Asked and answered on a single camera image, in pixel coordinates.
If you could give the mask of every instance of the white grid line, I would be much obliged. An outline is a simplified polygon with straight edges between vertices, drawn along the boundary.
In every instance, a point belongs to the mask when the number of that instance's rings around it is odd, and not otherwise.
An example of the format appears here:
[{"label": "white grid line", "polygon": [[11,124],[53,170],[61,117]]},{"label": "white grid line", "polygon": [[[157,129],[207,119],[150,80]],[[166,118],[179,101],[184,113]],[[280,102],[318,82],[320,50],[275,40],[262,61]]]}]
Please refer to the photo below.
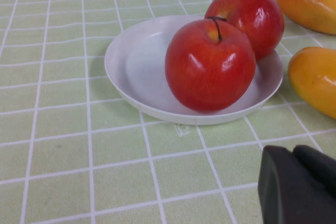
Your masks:
[{"label": "white grid line", "polygon": [[26,218],[26,208],[27,208],[27,200],[28,200],[28,189],[29,189],[29,175],[30,175],[30,168],[32,166],[32,159],[33,159],[33,150],[34,150],[34,141],[35,138],[35,130],[36,130],[36,123],[37,123],[37,114],[38,114],[38,104],[39,104],[39,97],[40,97],[40,89],[41,89],[41,81],[43,77],[43,61],[46,54],[46,45],[45,42],[47,41],[47,35],[48,35],[48,24],[49,24],[49,10],[50,10],[50,1],[48,2],[47,7],[47,18],[46,18],[46,27],[44,31],[44,44],[42,48],[42,57],[40,62],[40,70],[39,70],[39,77],[38,77],[38,85],[37,85],[37,91],[36,91],[36,100],[35,100],[35,109],[34,109],[34,116],[33,116],[33,125],[31,128],[31,136],[30,136],[30,143],[29,143],[29,153],[28,153],[28,161],[27,161],[27,169],[26,169],[26,178],[25,178],[25,187],[23,192],[23,203],[22,203],[22,209],[21,209],[21,218],[20,218],[20,224],[25,223]]},{"label": "white grid line", "polygon": [[89,84],[89,64],[87,57],[86,45],[86,26],[85,26],[85,13],[84,13],[84,0],[82,1],[82,30],[83,30],[83,46],[85,56],[85,82],[86,82],[86,108],[87,108],[87,124],[88,124],[88,151],[89,151],[89,179],[90,179],[90,211],[91,211],[91,224],[96,224],[94,215],[95,210],[95,185],[93,177],[93,153],[92,153],[92,133],[91,133],[91,106],[90,106],[90,84]]},{"label": "white grid line", "polygon": [[218,187],[219,187],[219,189],[220,189],[220,191],[221,191],[221,193],[222,193],[222,198],[223,198],[224,204],[225,204],[225,206],[226,206],[226,208],[227,208],[227,211],[228,211],[228,213],[229,213],[229,215],[230,215],[230,218],[231,218],[231,220],[232,220],[232,223],[233,223],[233,224],[236,224],[236,223],[237,223],[236,217],[235,217],[235,215],[233,214],[232,208],[231,208],[231,206],[230,206],[230,202],[229,202],[229,200],[228,200],[228,198],[227,198],[227,196],[226,196],[226,194],[225,194],[225,191],[224,191],[224,189],[223,189],[222,182],[220,181],[220,178],[219,178],[219,175],[218,175],[218,173],[217,173],[215,164],[214,164],[214,162],[213,162],[212,159],[211,159],[209,150],[208,150],[208,148],[207,148],[207,146],[206,146],[206,144],[205,144],[205,141],[204,141],[203,135],[202,135],[202,133],[201,133],[200,127],[196,126],[196,129],[197,129],[197,133],[198,133],[198,135],[199,135],[199,138],[200,138],[200,140],[201,140],[201,143],[202,143],[202,146],[203,146],[205,155],[206,155],[206,157],[207,157],[207,159],[208,159],[208,162],[209,162],[209,164],[210,164],[211,170],[212,170],[212,172],[213,172],[213,174],[214,174],[214,176],[215,176],[217,185],[218,185]]}]

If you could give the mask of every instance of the mango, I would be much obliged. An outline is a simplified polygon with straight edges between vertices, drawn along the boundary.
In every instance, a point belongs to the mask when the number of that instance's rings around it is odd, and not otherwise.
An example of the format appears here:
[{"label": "mango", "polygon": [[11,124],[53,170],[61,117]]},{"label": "mango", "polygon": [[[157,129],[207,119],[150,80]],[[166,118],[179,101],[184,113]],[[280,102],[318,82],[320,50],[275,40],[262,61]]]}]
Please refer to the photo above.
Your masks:
[{"label": "mango", "polygon": [[303,100],[336,119],[336,50],[302,48],[289,60],[288,77]]},{"label": "mango", "polygon": [[335,0],[276,0],[283,14],[311,30],[336,35]]}]

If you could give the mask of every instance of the grid pattern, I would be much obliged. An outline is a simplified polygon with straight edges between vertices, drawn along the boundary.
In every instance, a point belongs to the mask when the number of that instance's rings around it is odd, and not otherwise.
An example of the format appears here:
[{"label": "grid pattern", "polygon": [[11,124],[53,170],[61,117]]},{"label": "grid pattern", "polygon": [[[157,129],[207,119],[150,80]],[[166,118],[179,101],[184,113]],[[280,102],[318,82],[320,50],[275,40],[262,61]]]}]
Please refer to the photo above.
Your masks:
[{"label": "grid pattern", "polygon": [[128,105],[103,55],[126,28],[203,15],[211,0],[0,0],[0,216],[24,223],[262,223],[261,150],[307,144],[336,158],[336,121],[287,77],[334,38],[286,19],[279,91],[223,125],[159,121]]}]

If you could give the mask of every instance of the black object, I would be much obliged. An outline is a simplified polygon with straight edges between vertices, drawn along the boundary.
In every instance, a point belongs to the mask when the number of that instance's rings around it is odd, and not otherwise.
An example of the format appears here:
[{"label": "black object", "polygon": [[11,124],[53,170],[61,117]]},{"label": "black object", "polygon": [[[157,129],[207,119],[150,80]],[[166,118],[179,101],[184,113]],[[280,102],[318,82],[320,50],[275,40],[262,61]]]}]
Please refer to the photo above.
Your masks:
[{"label": "black object", "polygon": [[306,145],[262,151],[258,194],[264,224],[335,224],[336,160]]}]

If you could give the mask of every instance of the apple stem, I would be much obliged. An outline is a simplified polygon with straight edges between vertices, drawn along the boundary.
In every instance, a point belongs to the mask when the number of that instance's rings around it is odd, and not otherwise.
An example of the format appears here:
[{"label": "apple stem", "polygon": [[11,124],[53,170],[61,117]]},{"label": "apple stem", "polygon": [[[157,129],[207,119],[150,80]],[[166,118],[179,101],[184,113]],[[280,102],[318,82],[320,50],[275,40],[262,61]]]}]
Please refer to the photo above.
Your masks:
[{"label": "apple stem", "polygon": [[219,41],[221,41],[222,40],[222,35],[221,35],[221,31],[219,29],[217,19],[222,20],[222,21],[226,21],[226,18],[217,17],[217,16],[209,16],[208,18],[212,19],[215,22],[216,27],[217,27],[217,31],[218,31],[218,39],[219,39]]}]

